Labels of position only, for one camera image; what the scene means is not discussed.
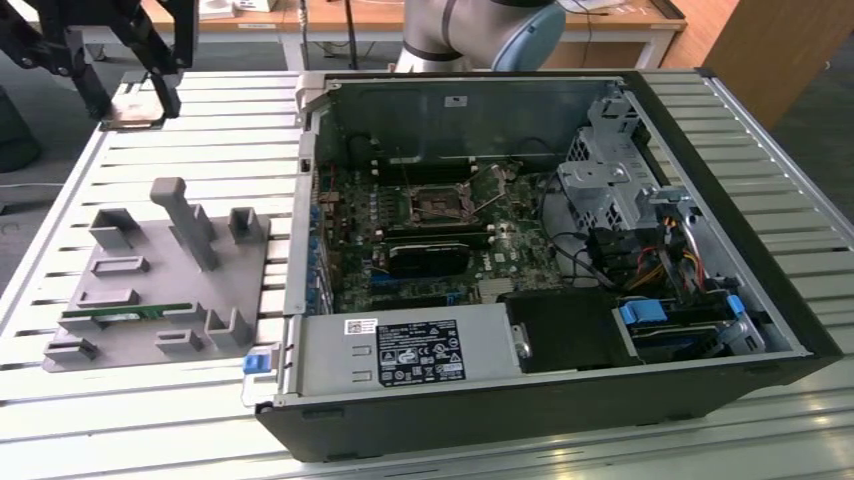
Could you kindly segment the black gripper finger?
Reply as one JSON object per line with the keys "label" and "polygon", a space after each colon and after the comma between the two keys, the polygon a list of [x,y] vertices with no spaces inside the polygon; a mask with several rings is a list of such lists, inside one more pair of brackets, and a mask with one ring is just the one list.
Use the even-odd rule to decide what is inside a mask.
{"label": "black gripper finger", "polygon": [[157,4],[173,20],[170,46],[157,33],[140,1],[109,2],[114,10],[109,28],[141,62],[162,107],[162,118],[170,119],[180,113],[177,85],[184,70],[193,64],[197,47],[197,2],[176,0]]}
{"label": "black gripper finger", "polygon": [[81,33],[70,30],[70,9],[37,9],[38,30],[16,9],[1,10],[1,51],[22,69],[42,68],[69,80],[89,117],[110,113],[110,97],[85,60]]}

